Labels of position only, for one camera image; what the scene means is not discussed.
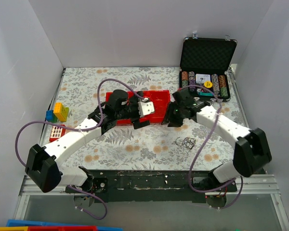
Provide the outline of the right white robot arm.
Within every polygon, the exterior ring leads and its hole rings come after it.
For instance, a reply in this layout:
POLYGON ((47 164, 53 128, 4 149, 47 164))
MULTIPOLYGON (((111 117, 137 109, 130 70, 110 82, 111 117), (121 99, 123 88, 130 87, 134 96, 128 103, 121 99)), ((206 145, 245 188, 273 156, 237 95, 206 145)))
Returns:
POLYGON ((218 113, 208 102, 195 100, 187 89, 173 94, 163 123, 168 127, 180 127, 184 119, 191 119, 213 130, 234 149, 233 159, 211 170, 203 180, 205 187, 219 191, 226 182, 237 177, 250 177, 266 164, 272 156, 266 133, 239 125, 218 113))

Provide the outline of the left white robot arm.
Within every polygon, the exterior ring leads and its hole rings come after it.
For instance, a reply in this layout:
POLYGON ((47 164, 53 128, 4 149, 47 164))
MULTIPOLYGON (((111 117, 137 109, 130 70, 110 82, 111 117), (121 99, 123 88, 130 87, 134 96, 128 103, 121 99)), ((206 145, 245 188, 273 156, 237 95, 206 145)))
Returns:
POLYGON ((135 129, 148 126, 149 121, 140 118, 154 113, 154 104, 138 92, 132 97, 123 90, 114 90, 107 102, 101 103, 76 128, 59 139, 41 147, 32 146, 26 163, 26 174, 42 192, 48 193, 57 186, 76 186, 81 192, 89 192, 93 181, 84 167, 62 167, 73 153, 88 142, 102 136, 116 126, 117 121, 129 119, 135 129))

